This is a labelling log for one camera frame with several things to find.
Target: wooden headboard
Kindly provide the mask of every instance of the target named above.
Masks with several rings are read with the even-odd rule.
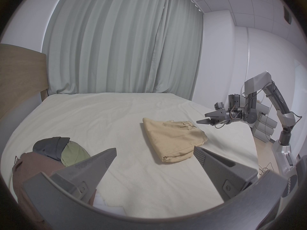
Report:
[[[46,55],[27,48],[0,44],[0,120],[28,98],[47,96]]]

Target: folded beige pants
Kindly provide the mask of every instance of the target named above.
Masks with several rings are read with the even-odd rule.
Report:
[[[143,118],[144,128],[159,158],[174,163],[192,157],[194,146],[208,140],[206,134],[190,121],[163,122]]]

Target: curtain fold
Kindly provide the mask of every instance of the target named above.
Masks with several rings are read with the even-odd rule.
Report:
[[[49,94],[188,99],[201,34],[202,13],[191,0],[60,0],[43,43]]]

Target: mattress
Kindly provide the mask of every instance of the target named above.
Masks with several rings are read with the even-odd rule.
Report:
[[[108,206],[127,216],[178,217],[223,203],[209,177],[192,156],[163,163],[151,146],[142,119],[192,121],[208,136],[202,145],[214,153],[258,170],[254,139],[242,122],[214,126],[197,120],[212,110],[174,94],[54,94],[46,98],[10,137],[1,159],[1,174],[13,192],[14,158],[32,151],[36,141],[70,137],[93,156],[108,148],[117,157],[97,187]]]

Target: floor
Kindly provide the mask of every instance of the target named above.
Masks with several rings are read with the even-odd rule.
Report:
[[[278,173],[277,163],[274,154],[271,150],[273,143],[265,143],[262,140],[254,137],[259,163],[259,174],[262,174],[263,168],[268,168]]]

